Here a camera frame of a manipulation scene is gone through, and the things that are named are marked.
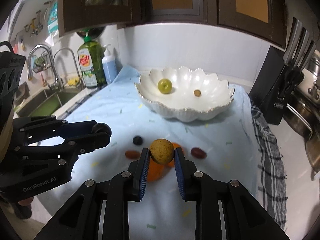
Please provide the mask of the person's left hand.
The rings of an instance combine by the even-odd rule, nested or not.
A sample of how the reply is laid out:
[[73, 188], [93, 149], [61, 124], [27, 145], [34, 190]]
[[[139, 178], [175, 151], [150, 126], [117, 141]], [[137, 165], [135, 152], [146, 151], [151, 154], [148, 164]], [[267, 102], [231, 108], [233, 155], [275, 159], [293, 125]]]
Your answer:
[[25, 199], [25, 200], [20, 200], [20, 201], [18, 202], [18, 204], [19, 204], [20, 206], [28, 206], [28, 205], [30, 205], [30, 204], [33, 202], [33, 200], [34, 200], [34, 197], [30, 197], [30, 198], [27, 198], [27, 199]]

